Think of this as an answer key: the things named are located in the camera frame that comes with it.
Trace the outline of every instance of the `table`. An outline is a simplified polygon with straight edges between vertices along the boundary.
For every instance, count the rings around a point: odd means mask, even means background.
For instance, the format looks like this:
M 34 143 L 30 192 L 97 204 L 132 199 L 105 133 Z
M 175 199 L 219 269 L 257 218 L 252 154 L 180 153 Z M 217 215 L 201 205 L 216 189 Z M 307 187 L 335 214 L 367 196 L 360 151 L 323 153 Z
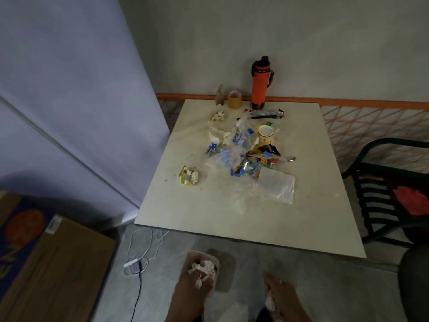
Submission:
M 218 129 L 231 130 L 239 110 L 223 106 Z M 276 170 L 296 177 L 293 203 L 274 198 L 237 196 L 240 179 L 205 165 L 210 144 L 208 122 L 216 111 L 212 100 L 186 100 L 158 164 L 135 224 L 366 258 L 319 105 L 267 102 L 282 109 L 273 145 L 295 162 Z M 181 168 L 200 173 L 195 186 L 179 185 Z

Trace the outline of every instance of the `white cable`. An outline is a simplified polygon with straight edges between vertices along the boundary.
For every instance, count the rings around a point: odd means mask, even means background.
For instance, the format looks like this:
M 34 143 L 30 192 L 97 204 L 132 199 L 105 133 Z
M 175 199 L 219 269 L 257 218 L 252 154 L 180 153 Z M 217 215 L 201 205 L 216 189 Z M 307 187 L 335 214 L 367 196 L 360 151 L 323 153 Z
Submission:
M 126 252 L 126 262 L 129 262 L 129 261 L 131 261 L 131 260 L 134 260 L 134 259 L 136 259 L 136 257 L 133 257 L 133 256 L 129 256 L 129 254 L 130 254 L 130 250 L 131 250 L 131 246 L 132 246 L 132 237 L 134 236 L 134 234 L 136 233 L 136 232 L 138 232 L 138 231 L 141 231 L 141 230 L 143 230 L 143 229 L 145 229 L 145 228 L 149 228 L 149 227 L 142 227 L 142 228 L 139 228 L 139 229 L 136 229 L 134 232 L 132 232 L 132 234 L 131 234 L 131 239 L 130 239 L 130 246 L 128 246 L 128 250 L 127 250 L 127 252 Z M 153 231 L 153 229 L 152 228 L 150 228 L 150 230 L 151 230 L 151 240 L 150 240 L 150 242 L 149 242 L 149 245 L 147 246 L 147 249 L 146 249 L 146 251 L 145 251 L 145 253 L 141 256 L 141 257 L 137 257 L 137 259 L 139 260 L 139 261 L 141 261 L 141 260 L 146 260 L 145 261 L 145 263 L 144 263 L 144 265 L 142 266 L 142 270 L 140 271 L 140 272 L 138 272 L 138 273 L 131 273 L 131 274 L 127 274 L 126 273 L 126 270 L 128 269 L 128 270 L 130 270 L 131 271 L 131 267 L 126 267 L 126 268 L 123 268 L 123 270 L 122 270 L 122 274 L 124 275 L 124 276 L 126 276 L 126 277 L 132 277 L 132 276 L 136 276 L 136 275 L 138 275 L 138 274 L 142 274 L 145 270 L 146 270 L 146 268 L 147 268 L 147 266 L 149 265 L 149 261 L 150 260 L 152 260 L 152 259 L 154 259 L 156 256 L 157 256 L 157 254 L 158 254 L 158 250 L 159 250 L 159 248 L 160 248 L 160 246 L 164 243 L 164 237 L 168 234 L 168 232 L 169 231 L 167 231 L 165 234 L 163 234 L 162 233 L 162 231 L 161 230 L 159 230 L 159 229 L 157 229 L 156 230 L 156 232 L 155 232 L 155 238 L 158 240 L 158 241 L 161 241 L 161 243 L 159 243 L 159 245 L 158 245 L 158 248 L 157 248 L 157 250 L 156 250 L 156 252 L 155 252 L 155 255 L 152 257 L 152 258 L 146 258 L 145 256 L 146 256 L 146 254 L 147 254 L 147 252 L 149 252 L 149 250 L 151 249 L 151 246 L 152 246 L 152 239 L 153 239 L 153 237 L 154 237 L 154 231 Z M 161 237 L 160 238 L 158 238 L 158 232 L 161 232 Z

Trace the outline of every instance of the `red cloth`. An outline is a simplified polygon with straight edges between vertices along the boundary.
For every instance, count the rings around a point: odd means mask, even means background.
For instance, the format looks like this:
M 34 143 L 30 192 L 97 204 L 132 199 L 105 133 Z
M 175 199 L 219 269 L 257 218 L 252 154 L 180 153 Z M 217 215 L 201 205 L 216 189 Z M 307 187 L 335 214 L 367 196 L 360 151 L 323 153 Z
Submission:
M 420 193 L 420 191 L 399 186 L 394 190 L 396 198 L 404 208 L 413 216 L 422 216 L 429 214 L 429 199 Z

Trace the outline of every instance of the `orange water bottle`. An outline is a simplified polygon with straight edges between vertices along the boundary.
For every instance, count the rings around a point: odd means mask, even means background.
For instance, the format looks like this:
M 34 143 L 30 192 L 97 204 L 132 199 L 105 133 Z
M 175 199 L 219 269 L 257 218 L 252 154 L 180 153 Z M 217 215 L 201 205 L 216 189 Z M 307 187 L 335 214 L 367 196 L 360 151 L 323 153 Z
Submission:
M 265 93 L 271 86 L 274 71 L 270 68 L 268 56 L 263 56 L 252 65 L 252 108 L 262 109 L 265 105 Z

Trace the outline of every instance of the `patterned wall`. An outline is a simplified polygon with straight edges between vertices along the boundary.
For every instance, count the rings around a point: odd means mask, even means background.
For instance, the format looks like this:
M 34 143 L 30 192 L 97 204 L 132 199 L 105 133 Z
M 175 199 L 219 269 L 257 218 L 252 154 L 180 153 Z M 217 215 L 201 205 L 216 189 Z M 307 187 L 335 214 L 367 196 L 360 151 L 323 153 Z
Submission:
M 160 101 L 170 131 L 183 102 Z M 341 171 L 346 170 L 368 142 L 395 137 L 429 141 L 429 110 L 322 106 L 320 111 Z M 366 161 L 427 173 L 429 149 L 382 145 Z

